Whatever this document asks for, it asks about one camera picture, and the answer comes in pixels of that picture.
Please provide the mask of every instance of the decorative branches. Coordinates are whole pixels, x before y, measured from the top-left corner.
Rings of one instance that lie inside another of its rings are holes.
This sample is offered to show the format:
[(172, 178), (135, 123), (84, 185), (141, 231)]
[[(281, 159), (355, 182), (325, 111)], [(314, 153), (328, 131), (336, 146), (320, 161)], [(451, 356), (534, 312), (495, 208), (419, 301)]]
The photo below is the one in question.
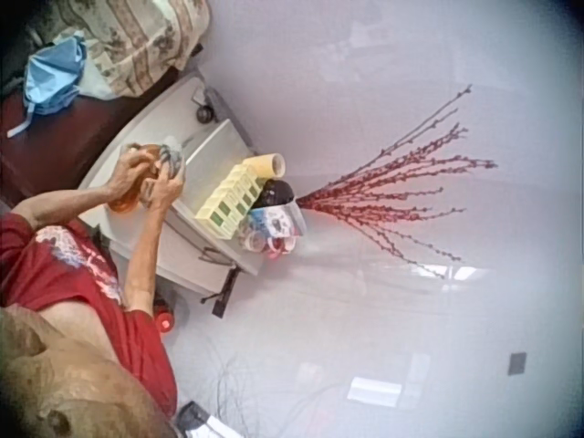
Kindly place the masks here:
[(455, 123), (444, 135), (432, 140), (413, 151), (404, 152), (394, 157), (397, 151), (402, 152), (405, 146), (412, 145), (423, 134), (439, 127), (453, 116), (458, 108), (451, 109), (454, 103), (471, 93), (469, 85), (455, 97), (443, 104), (434, 114), (420, 123), (416, 128), (401, 137), (391, 146), (382, 149), (369, 162), (358, 167), (353, 172), (341, 176), (336, 181), (329, 182), (297, 200), (301, 208), (330, 214), (340, 221), (355, 228), (367, 236), (381, 250), (387, 251), (409, 264), (429, 271), (436, 276), (439, 273), (427, 269), (424, 265), (408, 258), (394, 243), (401, 239), (423, 246), (440, 256), (445, 256), (454, 262), (460, 257), (442, 251), (431, 244), (426, 244), (393, 229), (398, 222), (420, 222), (461, 213), (464, 209), (452, 208), (440, 213), (433, 213), (431, 208), (405, 207), (399, 202), (421, 196), (434, 196), (443, 192), (443, 187), (424, 191), (399, 190), (388, 193), (388, 189), (398, 187), (399, 183), (409, 180), (446, 174), (469, 173), (473, 169), (493, 169), (496, 164), (491, 160), (476, 160), (463, 155), (450, 158), (435, 158), (434, 155), (444, 146), (464, 138), (468, 130)]

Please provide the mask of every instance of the floor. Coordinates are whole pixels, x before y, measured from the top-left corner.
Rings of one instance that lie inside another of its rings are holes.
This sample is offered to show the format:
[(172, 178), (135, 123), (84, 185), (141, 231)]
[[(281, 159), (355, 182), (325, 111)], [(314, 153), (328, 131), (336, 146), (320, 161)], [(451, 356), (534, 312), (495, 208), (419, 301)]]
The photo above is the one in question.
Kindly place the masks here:
[(211, 2), (199, 68), (254, 146), (284, 154), (297, 194), (469, 83), (455, 116), (469, 133), (449, 152), (499, 167), (420, 182), (445, 189), (429, 205), (466, 211), (396, 225), (463, 258), (401, 243), (444, 279), (306, 212), (297, 250), (240, 277), (223, 319), (177, 289), (164, 342), (180, 401), (245, 437), (574, 433), (582, 87), (570, 17), (546, 2), (252, 3)]

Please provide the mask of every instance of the yellow roll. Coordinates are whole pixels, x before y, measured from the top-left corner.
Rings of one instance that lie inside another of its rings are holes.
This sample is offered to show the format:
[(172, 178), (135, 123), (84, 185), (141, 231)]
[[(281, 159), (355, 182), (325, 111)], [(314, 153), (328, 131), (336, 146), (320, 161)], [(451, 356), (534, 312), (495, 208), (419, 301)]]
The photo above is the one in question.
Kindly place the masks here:
[(282, 178), (286, 171), (284, 157), (279, 153), (247, 158), (244, 164), (250, 166), (260, 178)]

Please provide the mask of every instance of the graphic print on shirt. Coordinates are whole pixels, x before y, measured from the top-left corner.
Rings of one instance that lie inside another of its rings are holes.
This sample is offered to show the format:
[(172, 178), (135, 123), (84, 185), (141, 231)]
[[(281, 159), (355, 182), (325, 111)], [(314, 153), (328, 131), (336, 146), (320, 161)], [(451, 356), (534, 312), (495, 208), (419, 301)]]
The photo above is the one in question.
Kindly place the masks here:
[(51, 254), (57, 260), (76, 269), (87, 269), (95, 279), (101, 292), (120, 304), (118, 279), (99, 266), (107, 265), (105, 258), (91, 248), (78, 244), (67, 228), (56, 225), (46, 226), (36, 233), (35, 240), (38, 243), (46, 242), (51, 245)]

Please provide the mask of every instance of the man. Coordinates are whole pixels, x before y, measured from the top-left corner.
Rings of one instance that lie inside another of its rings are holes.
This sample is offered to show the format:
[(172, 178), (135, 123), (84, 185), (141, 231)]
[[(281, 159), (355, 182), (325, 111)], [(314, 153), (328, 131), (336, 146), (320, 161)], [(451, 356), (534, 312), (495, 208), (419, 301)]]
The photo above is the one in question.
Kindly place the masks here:
[(2, 218), (0, 349), (3, 389), (40, 436), (175, 436), (176, 384), (152, 319), (164, 216), (183, 189), (184, 164), (147, 180), (150, 202), (123, 292), (107, 254), (75, 218), (125, 194), (153, 165), (120, 156), (99, 188), (34, 196)]

